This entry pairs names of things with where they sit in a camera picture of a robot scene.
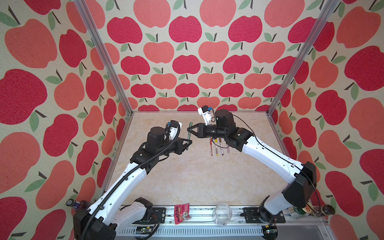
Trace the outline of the red gel pen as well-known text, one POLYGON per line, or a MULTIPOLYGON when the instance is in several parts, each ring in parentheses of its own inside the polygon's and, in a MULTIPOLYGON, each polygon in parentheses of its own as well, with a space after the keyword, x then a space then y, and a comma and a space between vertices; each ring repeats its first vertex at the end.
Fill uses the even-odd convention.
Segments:
POLYGON ((211 152, 211 156, 213 156, 213 141, 212 141, 212 138, 210 138, 210 152, 211 152))

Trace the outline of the white pen brown end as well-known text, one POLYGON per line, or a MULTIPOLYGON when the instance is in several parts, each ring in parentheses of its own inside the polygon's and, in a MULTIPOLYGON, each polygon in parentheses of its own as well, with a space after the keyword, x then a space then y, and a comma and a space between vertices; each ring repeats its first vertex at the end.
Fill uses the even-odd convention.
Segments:
POLYGON ((221 155, 223 156, 224 155, 223 143, 222 143, 222 139, 220 138, 219 138, 219 143, 220 143, 221 155))

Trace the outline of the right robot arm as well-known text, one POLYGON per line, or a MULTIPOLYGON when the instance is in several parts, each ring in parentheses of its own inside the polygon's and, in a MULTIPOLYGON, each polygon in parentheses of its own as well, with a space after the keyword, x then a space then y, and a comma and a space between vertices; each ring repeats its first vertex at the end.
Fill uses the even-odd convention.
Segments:
POLYGON ((271 148, 250 129, 238 127, 235 116, 228 110, 219 110, 212 116, 210 108, 204 106, 198 113, 204 122, 188 127, 190 134, 200 139, 224 139, 229 147, 255 158, 286 181, 287 185, 282 190, 267 196, 260 204, 258 216, 262 222, 272 222, 281 211, 291 206, 306 207, 316 192, 317 173, 314 164, 303 164, 271 148))

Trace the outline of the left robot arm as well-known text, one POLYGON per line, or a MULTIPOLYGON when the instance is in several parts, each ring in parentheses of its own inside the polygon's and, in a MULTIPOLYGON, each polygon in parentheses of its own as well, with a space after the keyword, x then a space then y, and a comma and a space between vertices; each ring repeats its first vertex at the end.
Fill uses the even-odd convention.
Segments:
POLYGON ((113 240, 117 233, 131 224, 151 217, 152 203, 139 198, 121 210, 120 207, 137 184, 160 161, 161 156, 181 155, 192 144, 179 137, 180 123, 171 121, 166 127, 153 127, 147 140, 133 154, 124 172, 100 199, 90 204, 76 201, 74 238, 76 240, 113 240))

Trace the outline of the pink snack packet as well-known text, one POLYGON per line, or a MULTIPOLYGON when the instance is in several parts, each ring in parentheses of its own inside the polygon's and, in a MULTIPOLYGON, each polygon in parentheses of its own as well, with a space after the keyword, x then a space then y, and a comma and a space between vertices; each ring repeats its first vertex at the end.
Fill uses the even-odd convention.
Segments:
POLYGON ((184 221, 190 220, 190 204, 175 205, 174 206, 174 220, 175 224, 178 225, 184 221))

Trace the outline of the clear plastic cup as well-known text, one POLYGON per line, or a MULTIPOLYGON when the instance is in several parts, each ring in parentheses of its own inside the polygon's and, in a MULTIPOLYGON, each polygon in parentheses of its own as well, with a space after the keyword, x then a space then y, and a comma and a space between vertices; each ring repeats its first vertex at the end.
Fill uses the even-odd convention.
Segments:
POLYGON ((216 225, 224 227, 232 219, 232 209, 228 204, 220 203, 214 210, 214 222, 216 225))

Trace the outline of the green drink can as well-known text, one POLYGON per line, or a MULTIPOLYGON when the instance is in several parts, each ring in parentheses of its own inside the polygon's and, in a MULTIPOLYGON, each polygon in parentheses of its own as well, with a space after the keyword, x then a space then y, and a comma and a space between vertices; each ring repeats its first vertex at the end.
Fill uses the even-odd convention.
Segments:
POLYGON ((314 213, 312 206, 308 203, 304 208, 299 208, 295 206, 291 206, 288 208, 288 211, 292 218, 301 219, 305 217, 309 217, 314 213))

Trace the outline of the purple bottle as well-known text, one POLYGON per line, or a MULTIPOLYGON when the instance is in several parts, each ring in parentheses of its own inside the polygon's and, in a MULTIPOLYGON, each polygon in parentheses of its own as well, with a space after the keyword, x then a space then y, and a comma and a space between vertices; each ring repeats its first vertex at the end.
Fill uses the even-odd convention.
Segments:
POLYGON ((71 207, 71 208, 75 209, 76 211, 83 207, 82 203, 80 201, 77 201, 77 200, 74 200, 74 199, 68 199, 66 201, 66 206, 71 207))

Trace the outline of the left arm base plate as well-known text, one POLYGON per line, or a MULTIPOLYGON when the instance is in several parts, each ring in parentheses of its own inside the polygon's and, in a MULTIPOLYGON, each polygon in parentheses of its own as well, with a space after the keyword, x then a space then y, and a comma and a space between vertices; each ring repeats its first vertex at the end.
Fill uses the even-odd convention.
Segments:
POLYGON ((145 216, 139 220, 134 222, 134 224, 138 225, 150 225, 155 223, 164 224, 166 218, 166 208, 152 208, 148 213, 145 213, 145 216))

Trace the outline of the aluminium front rail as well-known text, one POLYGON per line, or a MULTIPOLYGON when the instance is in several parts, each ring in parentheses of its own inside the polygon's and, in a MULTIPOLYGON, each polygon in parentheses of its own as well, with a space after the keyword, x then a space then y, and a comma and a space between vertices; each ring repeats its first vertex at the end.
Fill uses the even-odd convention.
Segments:
POLYGON ((336 239, 327 221, 315 217, 292 218, 287 210, 282 211, 284 224, 247 224, 243 208, 255 206, 231 206, 232 219, 224 227, 214 222, 216 206, 190 206, 190 220, 178 225, 174 220, 173 206, 166 208, 165 223, 131 224, 117 233, 114 240, 334 240, 336 239))

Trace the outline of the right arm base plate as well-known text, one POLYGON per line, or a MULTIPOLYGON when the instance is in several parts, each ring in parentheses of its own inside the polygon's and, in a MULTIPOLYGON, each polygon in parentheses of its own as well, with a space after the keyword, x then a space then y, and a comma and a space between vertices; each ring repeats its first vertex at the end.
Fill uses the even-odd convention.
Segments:
POLYGON ((258 207, 243 208, 243 213, 241 213, 240 216, 245 218, 247 224, 286 223, 283 212, 280 212, 277 215, 272 215, 265 209, 259 210, 258 207))

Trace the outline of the left aluminium corner post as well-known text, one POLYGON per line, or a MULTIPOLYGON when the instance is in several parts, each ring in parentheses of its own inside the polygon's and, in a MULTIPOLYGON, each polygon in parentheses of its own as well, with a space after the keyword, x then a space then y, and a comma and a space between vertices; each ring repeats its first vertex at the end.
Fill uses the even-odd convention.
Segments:
POLYGON ((88 8, 88 5, 86 1, 74 1, 75 5, 77 7, 77 10, 91 36, 91 39, 98 51, 98 54, 101 58, 101 61, 105 67, 105 70, 107 74, 109 75, 113 86, 115 90, 117 91, 117 95, 120 98, 123 107, 125 108, 127 114, 129 117, 132 117, 134 112, 133 109, 128 101, 128 98, 125 94, 125 90, 123 88, 123 85, 120 81, 120 78, 114 68, 114 65, 112 63, 112 59, 108 53, 107 48, 105 47, 104 42, 102 41, 99 31, 97 29, 96 23, 93 20, 92 14, 90 9, 88 8))

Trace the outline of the aluminium corner post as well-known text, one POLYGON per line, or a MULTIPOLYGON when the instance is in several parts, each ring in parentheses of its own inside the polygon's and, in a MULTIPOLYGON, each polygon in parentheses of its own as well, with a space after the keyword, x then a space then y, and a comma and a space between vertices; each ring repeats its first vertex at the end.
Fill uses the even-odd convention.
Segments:
POLYGON ((123 107, 125 108, 127 114, 129 117, 132 117, 134 112, 133 109, 128 101, 128 98, 125 94, 125 90, 123 88, 123 85, 120 81, 120 78, 114 68, 114 65, 112 63, 112 59, 108 53, 107 48, 105 47, 104 42, 102 41, 99 31, 97 29, 96 23, 93 20, 92 14, 90 9, 88 8, 88 5, 86 1, 74 1, 75 5, 77 7, 77 10, 91 36, 91 39, 98 51, 98 54, 101 58, 101 61, 105 67, 105 70, 107 74, 109 75, 113 86, 115 90, 117 91, 117 95, 120 98, 123 107))
POLYGON ((312 47, 314 46, 315 41, 318 39, 320 33, 324 29, 328 19, 333 14, 334 10, 336 9, 337 5, 341 1, 337 0, 329 0, 326 1, 324 7, 322 8, 319 17, 314 23, 314 26, 312 27, 306 41, 303 43, 303 46, 301 47, 299 54, 296 56, 295 61, 292 64, 292 67, 290 68, 287 76, 284 78, 281 87, 279 88, 276 96, 274 97, 268 111, 267 111, 267 117, 271 117, 274 110, 277 108, 278 104, 281 102, 281 99, 288 89, 288 86, 290 82, 294 79, 295 75, 297 74, 298 70, 300 69, 301 65, 303 64, 307 54, 310 52, 312 47))

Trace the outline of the right aluminium corner post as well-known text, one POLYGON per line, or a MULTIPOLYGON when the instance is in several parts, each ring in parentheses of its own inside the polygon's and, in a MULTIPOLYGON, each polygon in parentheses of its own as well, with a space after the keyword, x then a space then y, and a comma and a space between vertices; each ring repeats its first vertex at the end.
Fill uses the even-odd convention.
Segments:
POLYGON ((292 64, 292 67, 290 68, 287 76, 284 78, 281 87, 279 88, 276 96, 274 97, 268 111, 267 111, 267 117, 271 117, 274 110, 277 108, 278 104, 281 102, 281 99, 288 89, 288 86, 290 82, 294 79, 295 75, 297 74, 298 70, 300 69, 301 65, 303 64, 307 54, 310 52, 312 47, 314 46, 315 41, 318 39, 320 33, 324 29, 328 19, 333 14, 334 10, 336 9, 337 5, 341 1, 337 0, 329 0, 326 1, 324 7, 322 8, 319 17, 314 23, 314 26, 312 27, 306 41, 303 43, 303 46, 301 47, 299 54, 296 56, 295 61, 292 64))

